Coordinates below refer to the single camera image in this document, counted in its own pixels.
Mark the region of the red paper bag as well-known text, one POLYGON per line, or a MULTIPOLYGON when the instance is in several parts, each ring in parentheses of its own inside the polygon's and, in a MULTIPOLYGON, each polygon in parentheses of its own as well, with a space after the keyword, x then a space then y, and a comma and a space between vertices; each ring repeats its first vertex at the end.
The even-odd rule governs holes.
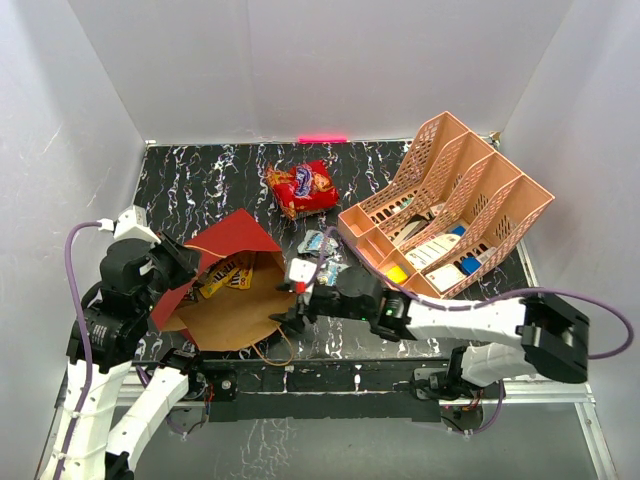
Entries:
POLYGON ((186 242, 200 255, 196 279, 218 273, 233 260, 253 262, 245 289, 227 281, 211 294, 199 292, 196 280, 164 294, 151 314, 160 331, 185 334, 203 353, 236 354, 265 360, 260 344, 282 338, 282 327, 270 316, 286 311, 294 296, 276 286, 285 273, 281 247, 246 210, 239 209, 186 242))

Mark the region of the red cookie snack bag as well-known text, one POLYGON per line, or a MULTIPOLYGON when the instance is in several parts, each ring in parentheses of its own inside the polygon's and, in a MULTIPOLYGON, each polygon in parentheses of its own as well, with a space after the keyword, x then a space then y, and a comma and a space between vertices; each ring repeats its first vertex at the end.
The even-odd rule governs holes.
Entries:
POLYGON ((323 160, 314 160, 288 171, 268 165, 265 180, 283 214, 290 220, 335 207, 340 195, 323 160))

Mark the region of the pink plastic file organizer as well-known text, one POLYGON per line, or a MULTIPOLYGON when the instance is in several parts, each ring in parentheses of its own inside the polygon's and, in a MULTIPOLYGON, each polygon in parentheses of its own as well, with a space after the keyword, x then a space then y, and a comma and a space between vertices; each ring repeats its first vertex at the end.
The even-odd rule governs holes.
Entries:
POLYGON ((554 197, 498 150, 443 112, 419 129, 392 181, 344 210, 338 230, 377 271, 400 265, 408 290, 453 298, 499 266, 554 197), (461 237, 443 258, 416 270, 405 254, 434 237, 461 237), (444 294, 425 275, 475 257, 482 266, 444 294))

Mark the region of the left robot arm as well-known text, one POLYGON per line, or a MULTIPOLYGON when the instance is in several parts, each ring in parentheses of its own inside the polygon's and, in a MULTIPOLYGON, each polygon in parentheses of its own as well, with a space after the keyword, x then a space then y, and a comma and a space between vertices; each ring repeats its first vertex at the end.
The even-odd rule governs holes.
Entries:
POLYGON ((118 239, 85 295, 72 283, 76 321, 67 347, 67 387, 44 479, 131 479, 158 428, 183 398, 206 387, 198 357, 165 354, 119 422, 112 421, 138 342, 161 298, 193 283, 201 255, 163 235, 118 239))

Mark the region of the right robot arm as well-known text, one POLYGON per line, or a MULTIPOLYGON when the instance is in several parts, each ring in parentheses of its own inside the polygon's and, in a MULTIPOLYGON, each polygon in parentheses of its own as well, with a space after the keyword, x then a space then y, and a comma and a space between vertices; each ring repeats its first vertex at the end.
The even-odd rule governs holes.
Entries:
POLYGON ((312 280, 306 261, 296 262, 278 289, 295 294, 296 301, 271 318, 298 332, 323 316, 365 321, 388 341, 466 341, 451 352, 446 371, 427 382, 444 398, 466 397, 521 375, 567 384, 588 378, 589 321, 554 294, 495 302, 428 299, 391 289, 362 267, 349 267, 334 284, 322 285, 312 280))

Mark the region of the yellow candy packet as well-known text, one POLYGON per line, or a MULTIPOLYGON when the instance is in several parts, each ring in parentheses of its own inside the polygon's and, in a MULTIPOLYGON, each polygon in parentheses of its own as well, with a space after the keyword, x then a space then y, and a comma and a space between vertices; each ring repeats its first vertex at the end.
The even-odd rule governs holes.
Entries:
POLYGON ((236 290, 248 290, 251 287, 255 254, 240 252, 226 257, 206 272, 202 285, 198 288, 200 295, 211 298, 223 287, 236 290))

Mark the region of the yellow cube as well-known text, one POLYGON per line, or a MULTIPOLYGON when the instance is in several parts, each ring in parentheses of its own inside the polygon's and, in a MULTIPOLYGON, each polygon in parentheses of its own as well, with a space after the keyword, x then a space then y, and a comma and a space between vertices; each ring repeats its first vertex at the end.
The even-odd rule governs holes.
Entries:
POLYGON ((409 275, 406 273, 406 271, 400 265, 395 265, 395 266, 389 268, 385 272, 385 276, 391 282, 393 282, 395 284, 398 284, 398 285, 402 285, 409 278, 409 275))

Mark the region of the white label card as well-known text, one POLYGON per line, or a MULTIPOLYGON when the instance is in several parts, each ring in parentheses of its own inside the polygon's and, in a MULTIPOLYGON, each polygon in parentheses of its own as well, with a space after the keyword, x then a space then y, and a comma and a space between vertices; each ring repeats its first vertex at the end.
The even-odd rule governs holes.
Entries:
POLYGON ((440 234, 408 251, 405 258, 416 270, 423 270, 446 256, 460 239, 457 234, 440 234))

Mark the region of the white card pack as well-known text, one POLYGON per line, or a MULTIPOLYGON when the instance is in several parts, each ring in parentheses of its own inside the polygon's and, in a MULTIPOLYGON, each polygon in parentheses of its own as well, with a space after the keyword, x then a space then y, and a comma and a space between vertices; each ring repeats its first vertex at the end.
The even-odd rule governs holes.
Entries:
POLYGON ((454 264, 446 264, 425 275, 425 278, 440 294, 455 287, 467 276, 454 264))

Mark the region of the blue cube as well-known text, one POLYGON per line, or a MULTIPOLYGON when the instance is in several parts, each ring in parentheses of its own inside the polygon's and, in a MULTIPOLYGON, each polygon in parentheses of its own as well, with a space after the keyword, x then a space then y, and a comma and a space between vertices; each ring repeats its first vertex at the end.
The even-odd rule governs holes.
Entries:
POLYGON ((472 275, 481 266, 482 263, 475 257, 465 257, 460 261, 460 269, 467 276, 472 275))

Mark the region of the pink tape strip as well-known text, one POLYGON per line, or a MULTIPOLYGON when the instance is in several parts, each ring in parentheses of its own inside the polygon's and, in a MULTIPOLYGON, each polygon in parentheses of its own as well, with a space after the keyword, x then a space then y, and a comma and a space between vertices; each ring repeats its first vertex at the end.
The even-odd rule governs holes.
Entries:
POLYGON ((348 139, 345 136, 340 135, 308 135, 300 136, 297 141, 300 144, 315 144, 315 143, 346 143, 348 139))

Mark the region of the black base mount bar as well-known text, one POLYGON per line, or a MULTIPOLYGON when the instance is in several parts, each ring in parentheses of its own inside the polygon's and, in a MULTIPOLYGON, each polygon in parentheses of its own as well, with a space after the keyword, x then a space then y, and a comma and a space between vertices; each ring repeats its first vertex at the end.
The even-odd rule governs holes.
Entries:
POLYGON ((439 422, 449 402, 422 389, 423 379, 446 368, 442 360, 295 360, 272 366, 262 360, 205 359, 190 392, 203 401, 213 386, 211 422, 257 419, 408 419, 439 422))

